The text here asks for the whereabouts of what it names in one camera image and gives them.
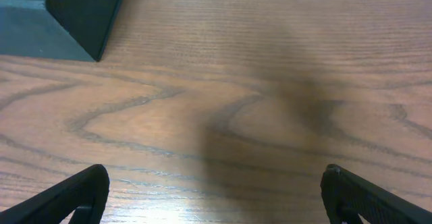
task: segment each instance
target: black plastic object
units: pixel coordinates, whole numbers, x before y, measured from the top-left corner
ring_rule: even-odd
[[[0,0],[0,54],[99,61],[121,0]]]
[[[321,195],[331,224],[430,224],[432,213],[337,166],[328,165]]]
[[[102,165],[93,165],[3,211],[0,223],[58,224],[75,210],[69,224],[97,224],[105,210],[108,188],[107,170]]]

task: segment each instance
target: wooden table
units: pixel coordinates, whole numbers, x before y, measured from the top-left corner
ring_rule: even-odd
[[[100,63],[0,57],[0,211],[94,163],[104,223],[328,223],[328,163],[432,210],[432,0],[125,0]]]

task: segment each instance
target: dark gray object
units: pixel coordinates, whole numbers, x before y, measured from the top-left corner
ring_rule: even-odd
[[[121,0],[0,0],[0,54],[99,61]]]

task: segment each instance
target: brown wood tabletop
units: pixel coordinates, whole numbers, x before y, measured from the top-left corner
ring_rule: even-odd
[[[0,211],[102,163],[104,223],[328,223],[337,163],[432,211],[432,0],[124,0],[102,62],[0,57]]]

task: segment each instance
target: dark green container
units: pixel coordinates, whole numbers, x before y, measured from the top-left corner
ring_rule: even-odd
[[[0,54],[99,61],[121,0],[0,0]]]

